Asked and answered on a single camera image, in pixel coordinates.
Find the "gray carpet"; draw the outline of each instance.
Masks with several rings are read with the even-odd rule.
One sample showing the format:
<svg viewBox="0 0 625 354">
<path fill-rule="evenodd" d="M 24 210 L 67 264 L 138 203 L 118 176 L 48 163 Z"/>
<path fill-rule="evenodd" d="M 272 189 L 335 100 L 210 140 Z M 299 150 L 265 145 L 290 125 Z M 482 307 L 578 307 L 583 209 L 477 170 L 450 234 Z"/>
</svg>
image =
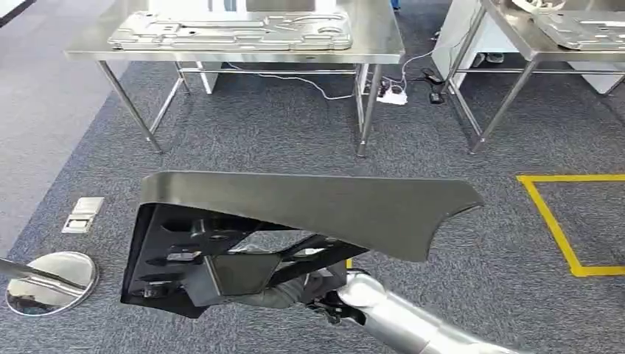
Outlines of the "gray carpet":
<svg viewBox="0 0 625 354">
<path fill-rule="evenodd" d="M 403 4 L 399 22 L 410 53 L 431 48 L 424 38 L 440 26 L 447 6 Z M 408 74 L 429 65 L 429 59 L 417 61 Z M 388 73 L 397 74 L 397 68 Z M 141 110 L 155 114 L 174 76 L 167 63 L 134 63 L 123 83 Z M 478 111 L 493 112 L 513 79 L 471 77 L 463 90 Z M 332 95 L 351 90 L 348 80 L 318 82 Z M 49 319 L 19 318 L 3 304 L 3 354 L 391 353 L 365 333 L 332 327 L 303 308 L 228 305 L 190 320 L 119 304 L 139 180 L 168 169 L 465 179 L 488 205 L 446 223 L 428 262 L 368 253 L 355 264 L 409 300 L 497 343 L 537 353 L 624 351 L 625 277 L 573 277 L 515 179 L 518 173 L 622 173 L 623 89 L 599 99 L 579 77 L 536 76 L 486 150 L 468 156 L 466 125 L 453 107 L 430 105 L 429 88 L 414 83 L 407 106 L 378 106 L 370 155 L 357 159 L 351 101 L 327 103 L 304 83 L 259 77 L 223 75 L 211 97 L 201 94 L 196 80 L 192 88 L 197 94 L 177 99 L 158 132 L 172 147 L 163 156 L 148 150 L 117 98 L 106 101 L 10 255 L 25 261 L 51 251 L 83 251 L 100 265 L 100 284 L 83 305 Z M 584 264 L 622 261 L 622 185 L 583 188 L 540 186 Z M 62 235 L 67 213 L 85 195 L 106 197 L 92 231 Z M 620 217 L 589 216 L 614 214 Z M 581 229 L 574 223 L 580 218 Z"/>
</svg>

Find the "yellow floor tape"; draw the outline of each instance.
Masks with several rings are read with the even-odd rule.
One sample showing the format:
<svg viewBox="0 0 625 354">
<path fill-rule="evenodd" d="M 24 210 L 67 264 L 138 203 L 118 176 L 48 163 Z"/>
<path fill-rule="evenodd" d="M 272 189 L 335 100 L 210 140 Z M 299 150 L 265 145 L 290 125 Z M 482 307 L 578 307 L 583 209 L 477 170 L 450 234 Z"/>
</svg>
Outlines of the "yellow floor tape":
<svg viewBox="0 0 625 354">
<path fill-rule="evenodd" d="M 525 186 L 532 201 L 536 204 L 538 211 L 545 219 L 551 234 L 556 240 L 556 244 L 565 256 L 570 272 L 576 277 L 591 277 L 598 275 L 625 275 L 625 266 L 584 266 L 582 265 L 573 248 L 570 246 L 565 233 L 562 231 L 558 220 L 549 209 L 549 206 L 542 199 L 538 189 L 534 185 L 537 182 L 600 182 L 600 181 L 625 181 L 625 175 L 570 175 L 570 176 L 517 176 L 517 180 Z"/>
</svg>

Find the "table leg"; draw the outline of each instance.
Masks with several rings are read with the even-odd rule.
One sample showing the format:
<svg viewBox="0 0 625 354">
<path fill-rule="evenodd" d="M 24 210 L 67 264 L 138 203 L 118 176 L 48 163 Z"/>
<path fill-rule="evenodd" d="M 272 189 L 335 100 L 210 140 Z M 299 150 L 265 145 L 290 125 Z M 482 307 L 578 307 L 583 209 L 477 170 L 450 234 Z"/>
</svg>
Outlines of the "table leg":
<svg viewBox="0 0 625 354">
<path fill-rule="evenodd" d="M 179 61 L 174 62 L 174 64 L 176 65 L 176 72 L 178 73 L 178 77 L 182 79 L 182 86 L 184 87 L 184 91 L 187 94 L 191 93 L 191 90 L 189 90 L 189 85 L 186 83 L 186 78 L 184 77 L 184 73 L 180 72 L 180 69 L 182 69 L 182 65 L 180 64 Z"/>
<path fill-rule="evenodd" d="M 354 75 L 354 98 L 356 99 L 356 113 L 358 115 L 358 131 L 363 131 L 363 124 L 365 122 L 365 110 L 363 108 L 363 93 L 366 85 L 366 75 L 367 73 L 364 71 L 363 66 L 367 65 L 367 70 L 369 70 L 368 64 L 359 64 L 356 65 L 357 74 Z"/>
<path fill-rule="evenodd" d="M 128 95 L 122 88 L 122 85 L 119 84 L 119 81 L 115 77 L 115 74 L 111 71 L 111 68 L 108 66 L 106 61 L 100 60 L 98 61 L 98 65 L 104 72 L 104 75 L 106 76 L 108 81 L 113 86 L 113 90 L 117 93 L 117 95 L 119 95 L 119 98 L 126 105 L 126 108 L 128 108 L 130 115 L 132 116 L 135 123 L 141 130 L 144 138 L 152 145 L 152 147 L 154 148 L 154 150 L 156 150 L 157 153 L 163 153 L 161 146 L 156 141 L 156 138 L 154 137 L 154 135 L 152 135 L 152 133 L 150 132 L 150 129 L 148 129 L 148 127 L 145 125 L 145 121 L 141 118 L 141 115 L 136 110 L 132 101 L 130 101 L 130 98 L 128 98 Z"/>
<path fill-rule="evenodd" d="M 156 118 L 152 121 L 152 126 L 150 127 L 150 132 L 152 134 L 156 133 L 156 129 L 158 129 L 158 126 L 161 124 L 163 117 L 165 117 L 167 110 L 170 109 L 170 106 L 172 105 L 172 101 L 174 100 L 176 92 L 178 92 L 178 89 L 183 84 L 184 84 L 184 79 L 182 77 L 179 77 L 176 80 L 174 87 L 172 88 L 172 91 L 170 91 L 170 94 L 167 95 L 167 98 L 165 99 L 165 103 L 163 103 L 163 105 L 161 106 L 161 110 L 158 111 Z"/>
<path fill-rule="evenodd" d="M 205 69 L 204 63 L 202 63 L 201 61 L 196 61 L 195 64 L 198 66 L 198 69 Z M 206 69 L 221 69 L 221 63 L 209 63 L 209 67 Z M 200 74 L 200 79 L 202 79 L 202 84 L 204 85 L 204 90 L 207 94 L 213 93 L 213 88 L 215 82 L 217 81 L 218 75 L 219 74 Z"/>
<path fill-rule="evenodd" d="M 363 126 L 360 129 L 360 144 L 358 144 L 358 157 L 365 157 L 367 143 L 369 142 L 369 134 L 371 133 L 371 121 L 373 120 L 373 110 L 377 100 L 377 90 L 380 87 L 380 79 L 382 78 L 382 65 L 374 66 L 373 78 L 371 79 L 371 89 L 369 90 L 369 99 L 367 100 L 367 111 Z"/>
<path fill-rule="evenodd" d="M 464 59 L 464 56 L 469 51 L 469 47 L 471 47 L 471 43 L 473 43 L 473 38 L 475 38 L 475 34 L 478 33 L 478 29 L 480 28 L 480 25 L 482 24 L 482 19 L 484 18 L 484 15 L 486 15 L 486 8 L 482 5 L 478 5 L 478 6 L 480 7 L 480 10 L 478 11 L 478 14 L 475 16 L 475 20 L 473 20 L 473 23 L 471 23 L 471 27 L 469 27 L 467 38 L 464 40 L 464 42 L 462 42 L 460 51 L 458 52 L 458 54 L 455 57 L 455 60 L 453 61 L 453 65 L 450 68 L 450 72 L 447 75 L 447 79 L 445 80 L 445 84 L 441 92 L 449 92 L 450 81 L 453 80 L 453 78 L 455 77 L 455 73 L 458 71 L 458 68 L 460 68 L 460 65 L 462 64 L 462 60 Z"/>
<path fill-rule="evenodd" d="M 537 60 L 532 60 L 527 63 L 523 72 L 517 78 L 517 82 L 514 83 L 514 86 L 512 86 L 512 88 L 506 95 L 506 98 L 503 99 L 501 106 L 499 107 L 499 109 L 497 110 L 497 113 L 488 124 L 488 127 L 484 129 L 484 132 L 478 137 L 478 141 L 475 142 L 475 144 L 471 148 L 470 153 L 476 153 L 484 144 L 484 142 L 486 141 L 486 138 L 488 138 L 489 135 L 492 133 L 492 131 L 497 127 L 499 122 L 502 120 L 503 115 L 508 110 L 508 107 L 510 106 L 512 101 L 514 101 L 514 98 L 517 97 L 517 95 L 519 94 L 523 86 L 527 83 L 527 80 L 531 76 L 531 73 L 533 72 L 533 70 L 536 68 L 536 65 L 538 65 Z"/>
</svg>

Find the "floor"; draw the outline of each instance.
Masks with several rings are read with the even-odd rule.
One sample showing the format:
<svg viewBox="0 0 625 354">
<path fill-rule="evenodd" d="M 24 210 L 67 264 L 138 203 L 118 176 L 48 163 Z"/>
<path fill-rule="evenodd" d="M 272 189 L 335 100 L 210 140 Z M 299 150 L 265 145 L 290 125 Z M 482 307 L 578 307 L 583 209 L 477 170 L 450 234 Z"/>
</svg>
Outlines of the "floor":
<svg viewBox="0 0 625 354">
<path fill-rule="evenodd" d="M 63 49 L 110 0 L 37 0 L 0 28 L 0 256 L 37 204 L 110 92 L 94 63 Z M 122 73 L 127 66 L 112 65 Z"/>
</svg>

